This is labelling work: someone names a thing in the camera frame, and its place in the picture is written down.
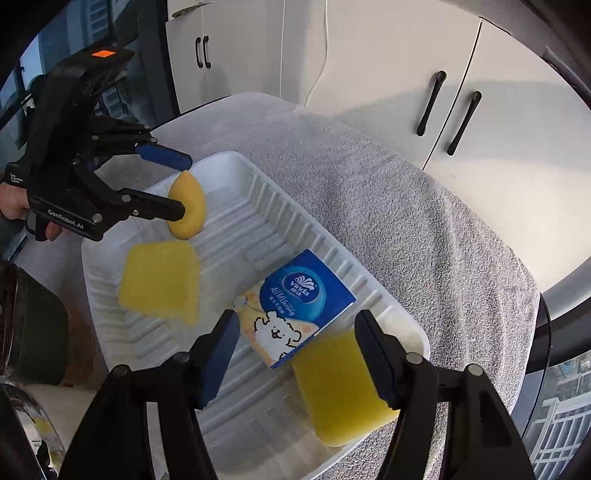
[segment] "yellow potato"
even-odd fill
[[[201,185],[187,170],[182,172],[168,192],[168,198],[178,200],[185,207],[183,218],[168,222],[168,228],[176,238],[188,240],[199,233],[205,223],[207,205]]]

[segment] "cabinet door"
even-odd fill
[[[216,0],[202,10],[209,99],[241,92],[279,97],[283,1]]]
[[[436,0],[328,0],[327,57],[307,106],[423,167],[449,114],[480,19]],[[447,78],[417,135],[437,72]]]
[[[482,99],[446,150],[474,91]],[[484,21],[425,171],[522,259],[541,291],[591,255],[591,112],[541,58]]]
[[[195,10],[166,22],[174,89],[181,113],[207,102],[209,90],[203,64],[203,14]]]

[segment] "cartoon dog illustration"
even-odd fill
[[[279,317],[275,310],[267,312],[266,317],[255,320],[255,340],[273,361],[277,361],[297,347],[301,332]]]

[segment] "tissue pack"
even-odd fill
[[[275,368],[355,302],[355,296],[309,249],[239,296],[232,308],[242,333]]]

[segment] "orange sticker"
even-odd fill
[[[92,54],[93,57],[101,57],[103,59],[110,57],[111,55],[115,55],[115,52],[110,50],[100,50]]]

